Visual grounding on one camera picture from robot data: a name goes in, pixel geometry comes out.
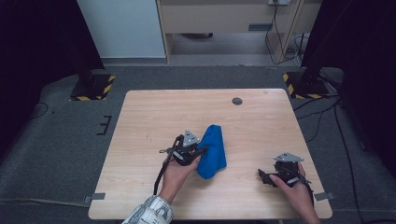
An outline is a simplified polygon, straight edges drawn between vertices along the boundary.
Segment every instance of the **black strap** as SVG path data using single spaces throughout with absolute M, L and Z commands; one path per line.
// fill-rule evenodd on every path
M 311 189 L 311 186 L 309 186 L 309 184 L 307 182 L 303 181 L 303 183 L 306 186 L 306 189 L 308 190 L 309 197 L 311 198 L 311 203 L 312 203 L 312 205 L 314 205 L 314 191 Z
M 161 168 L 161 171 L 157 176 L 157 180 L 155 181 L 154 184 L 154 193 L 153 193 L 154 195 L 157 195 L 158 185 L 160 184 L 161 178 L 163 177 L 163 173 L 165 173 L 166 167 L 168 167 L 171 158 L 172 158 L 172 154 L 168 154 L 166 161 L 163 163 L 163 168 Z
M 166 151 L 166 152 L 168 153 L 168 157 L 167 157 L 166 160 L 163 162 L 163 167 L 161 168 L 161 171 L 160 171 L 160 173 L 159 173 L 158 176 L 157 176 L 157 180 L 155 180 L 155 184 L 154 184 L 154 193 L 153 193 L 154 195 L 157 195 L 158 185 L 160 185 L 160 181 L 161 181 L 161 178 L 163 177 L 163 173 L 165 173 L 166 167 L 168 167 L 169 162 L 171 162 L 173 152 L 175 151 L 175 148 L 176 148 L 176 143 L 177 143 L 178 141 L 180 141 L 183 137 L 184 137 L 183 134 L 179 135 L 179 136 L 175 139 L 175 142 L 174 142 L 174 144 L 172 145 L 171 148 L 168 148 L 168 149 L 166 149 L 166 150 L 161 150 L 161 151 L 160 151 L 160 152 L 165 152 L 165 151 Z

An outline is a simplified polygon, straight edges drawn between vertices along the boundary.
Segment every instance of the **gray carpet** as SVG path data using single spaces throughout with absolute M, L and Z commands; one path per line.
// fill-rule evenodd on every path
M 125 93 L 129 90 L 282 88 L 282 74 L 293 67 L 213 66 L 108 67 L 116 79 L 102 101 L 72 102 L 69 94 L 78 77 L 49 84 L 40 102 L 0 167 L 0 198 L 37 198 L 82 203 L 94 193 Z M 331 106 L 336 97 L 315 101 L 296 111 L 297 118 Z M 308 100 L 290 99 L 292 106 Z M 374 152 L 362 151 L 345 111 L 337 107 L 364 220 L 396 218 L 396 180 Z M 106 135 L 104 116 L 112 116 Z M 305 140 L 314 136 L 319 114 L 299 119 Z M 331 201 L 333 216 L 323 223 L 361 223 L 351 174 L 333 110 L 323 113 L 318 135 L 308 148 Z M 118 223 L 88 218 L 88 208 L 36 203 L 0 203 L 1 223 Z M 217 221 L 216 223 L 262 223 Z M 300 223 L 285 220 L 284 223 Z

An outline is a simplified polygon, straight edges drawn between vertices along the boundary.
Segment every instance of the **yellow and black hazard tape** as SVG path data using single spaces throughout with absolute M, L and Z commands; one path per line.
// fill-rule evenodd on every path
M 108 92 L 111 89 L 111 86 L 113 85 L 113 80 L 116 76 L 108 76 L 108 80 L 106 81 L 106 84 L 101 91 L 100 95 L 88 95 L 82 93 L 81 95 L 78 96 L 73 96 L 70 97 L 71 101 L 90 101 L 90 100 L 104 100 L 106 99 Z
M 318 99 L 323 97 L 329 97 L 329 94 L 298 94 L 294 91 L 293 85 L 290 82 L 288 74 L 283 74 L 283 80 L 286 83 L 290 97 L 292 99 Z

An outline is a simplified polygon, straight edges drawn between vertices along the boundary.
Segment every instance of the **hand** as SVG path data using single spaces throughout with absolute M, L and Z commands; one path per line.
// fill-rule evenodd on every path
M 303 166 L 298 163 L 299 173 L 305 177 L 305 170 Z M 317 224 L 320 223 L 317 212 L 311 202 L 308 189 L 301 182 L 297 181 L 292 188 L 290 188 L 282 179 L 275 175 L 270 175 L 274 183 L 283 191 L 286 199 L 288 200 L 294 211 L 297 212 L 299 217 L 304 223 Z
M 190 165 L 181 166 L 176 161 L 171 161 L 163 174 L 163 188 L 160 197 L 164 198 L 168 203 L 172 203 L 177 192 L 183 186 L 189 174 L 197 169 L 201 156 L 197 157 Z

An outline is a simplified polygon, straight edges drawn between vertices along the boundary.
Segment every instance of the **dark curtain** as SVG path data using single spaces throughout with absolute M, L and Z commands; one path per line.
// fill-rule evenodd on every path
M 77 1 L 0 0 L 0 157 L 45 85 L 103 68 Z
M 337 67 L 339 91 L 363 148 L 396 177 L 396 1 L 323 0 L 303 66 Z

